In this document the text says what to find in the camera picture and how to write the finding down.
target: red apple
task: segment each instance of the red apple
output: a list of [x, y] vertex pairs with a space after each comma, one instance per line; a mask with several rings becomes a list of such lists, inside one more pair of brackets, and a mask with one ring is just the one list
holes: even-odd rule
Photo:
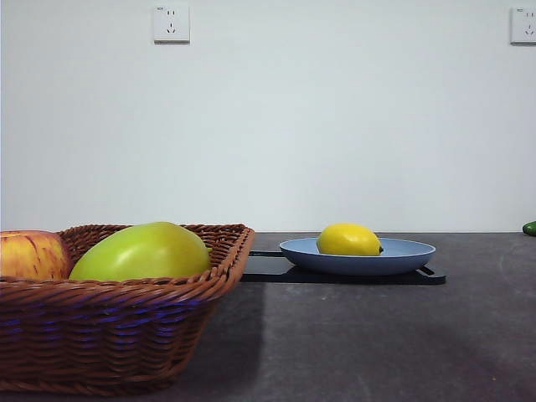
[[61, 237], [44, 230], [0, 232], [0, 276], [67, 279], [73, 268]]

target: dark table surface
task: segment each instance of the dark table surface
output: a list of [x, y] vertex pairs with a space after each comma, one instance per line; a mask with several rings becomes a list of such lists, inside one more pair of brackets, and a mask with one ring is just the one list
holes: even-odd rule
[[[536, 238], [381, 235], [434, 245], [447, 283], [240, 283], [171, 388], [113, 400], [536, 401]], [[0, 393], [33, 400], [103, 399]]]

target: cucumber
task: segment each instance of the cucumber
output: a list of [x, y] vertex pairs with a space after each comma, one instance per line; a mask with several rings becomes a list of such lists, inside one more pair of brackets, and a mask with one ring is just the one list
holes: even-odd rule
[[536, 220], [523, 225], [523, 233], [529, 236], [536, 236]]

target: black cutting board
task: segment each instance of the black cutting board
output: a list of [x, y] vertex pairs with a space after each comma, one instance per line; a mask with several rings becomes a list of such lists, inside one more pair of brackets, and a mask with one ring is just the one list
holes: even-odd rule
[[388, 276], [349, 276], [325, 274], [293, 265], [280, 251], [250, 252], [243, 282], [340, 283], [363, 285], [442, 285], [446, 274], [428, 264], [418, 270]]

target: apple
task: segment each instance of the apple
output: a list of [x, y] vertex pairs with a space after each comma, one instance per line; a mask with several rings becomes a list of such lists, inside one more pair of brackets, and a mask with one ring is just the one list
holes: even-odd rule
[[67, 279], [73, 262], [58, 234], [45, 230], [0, 232], [0, 276]]
[[183, 277], [210, 269], [209, 249], [194, 232], [170, 222], [121, 229], [91, 247], [70, 273], [73, 280]]

